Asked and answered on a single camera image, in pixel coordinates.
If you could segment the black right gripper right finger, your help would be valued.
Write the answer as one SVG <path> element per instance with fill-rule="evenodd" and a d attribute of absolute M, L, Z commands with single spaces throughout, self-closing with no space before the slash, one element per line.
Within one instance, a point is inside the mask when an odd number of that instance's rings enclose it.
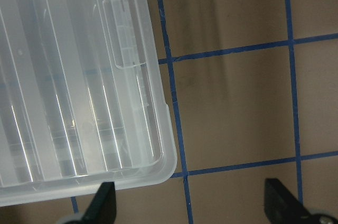
<path fill-rule="evenodd" d="M 264 213 L 270 223 L 320 223 L 277 178 L 265 179 Z"/>

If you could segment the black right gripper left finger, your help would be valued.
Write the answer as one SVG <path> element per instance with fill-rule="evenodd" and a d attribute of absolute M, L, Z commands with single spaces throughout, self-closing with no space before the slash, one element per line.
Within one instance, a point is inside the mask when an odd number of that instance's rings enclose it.
<path fill-rule="evenodd" d="M 114 182 L 104 182 L 99 187 L 81 223 L 114 223 L 117 217 L 116 190 Z"/>

